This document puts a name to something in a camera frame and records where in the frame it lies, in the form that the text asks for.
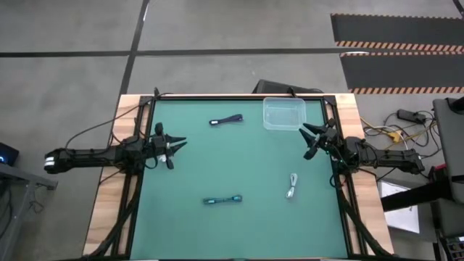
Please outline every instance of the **white cable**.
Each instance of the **white cable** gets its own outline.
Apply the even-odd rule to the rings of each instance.
[[[395,129],[389,127],[389,126],[375,126],[375,127],[372,127],[372,128],[367,129],[365,132],[367,133],[367,132],[369,132],[369,131],[378,131],[378,130],[376,130],[377,128],[387,128],[387,129],[392,130],[392,131],[394,131],[394,132],[395,132],[395,131],[398,131],[398,130],[395,130]],[[400,134],[399,137],[403,140],[403,143],[405,144],[406,149],[409,149],[409,148],[407,147],[406,140],[405,140],[405,138],[403,137],[403,135]]]
[[[295,186],[297,185],[297,181],[298,181],[298,175],[296,173],[290,174],[290,189],[289,191],[287,191],[287,195],[285,195],[287,199],[292,198],[293,195],[295,194]]]

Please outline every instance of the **green table surface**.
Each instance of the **green table surface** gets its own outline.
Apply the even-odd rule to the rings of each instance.
[[[306,110],[323,124],[320,101]],[[243,122],[208,123],[238,113]],[[329,156],[307,161],[298,131],[266,130],[262,101],[157,101],[158,122],[188,143],[174,170],[145,169],[132,260],[347,257]],[[202,203],[236,194],[243,202]]]

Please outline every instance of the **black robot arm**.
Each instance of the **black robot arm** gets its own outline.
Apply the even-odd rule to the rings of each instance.
[[[166,162],[169,169],[174,165],[171,157],[186,144],[173,145],[186,138],[171,137],[164,134],[162,123],[155,125],[155,134],[141,138],[131,136],[120,144],[108,146],[106,149],[55,149],[45,155],[44,169],[49,174],[66,172],[74,167],[108,167],[114,166],[126,173],[142,170],[145,160],[154,158]]]
[[[403,151],[376,149],[365,139],[357,137],[342,138],[334,129],[335,120],[330,119],[327,124],[316,126],[304,123],[309,131],[299,129],[305,139],[308,151],[304,154],[306,160],[312,159],[321,148],[339,161],[339,169],[351,172],[361,166],[395,167],[412,174],[419,174],[425,170],[419,153],[414,149]]]

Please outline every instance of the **transparent plastic container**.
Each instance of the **transparent plastic container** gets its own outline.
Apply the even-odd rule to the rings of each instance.
[[[306,122],[306,103],[298,98],[265,98],[262,119],[268,130],[297,131]]]

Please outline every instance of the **wooden table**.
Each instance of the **wooden table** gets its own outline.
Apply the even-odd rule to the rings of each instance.
[[[195,96],[197,94],[167,94],[166,96]],[[211,96],[243,96],[244,94],[210,94]],[[361,126],[359,112],[357,110],[354,94],[324,94],[334,95],[336,97],[339,119],[344,136],[356,136],[364,138],[363,127]],[[141,95],[123,95],[117,107],[117,116],[134,108],[139,103]],[[299,96],[320,96],[320,94],[299,94]],[[137,110],[133,110],[127,115],[117,119],[113,126],[113,133],[118,139],[127,138],[133,135],[134,118]],[[144,113],[141,130],[145,130],[145,124],[148,113]],[[105,167],[102,171],[101,179],[116,172],[113,167]],[[111,230],[116,222],[117,214],[120,206],[121,194],[124,184],[124,174],[117,174],[108,179],[98,188],[94,211],[91,216],[90,225],[86,242],[83,248],[83,254],[90,254],[103,241],[105,236]],[[376,179],[369,173],[362,171],[357,172],[352,176],[357,197],[357,204],[360,210],[360,216],[368,230],[380,243],[380,245],[388,252],[393,253],[392,241],[390,239],[389,230],[386,225],[384,211],[381,205],[380,196],[377,189]],[[357,243],[357,234],[351,221],[349,222],[349,230],[353,243],[354,253],[360,253],[360,248]],[[123,253],[127,242],[128,222],[126,222],[120,240],[120,252]]]

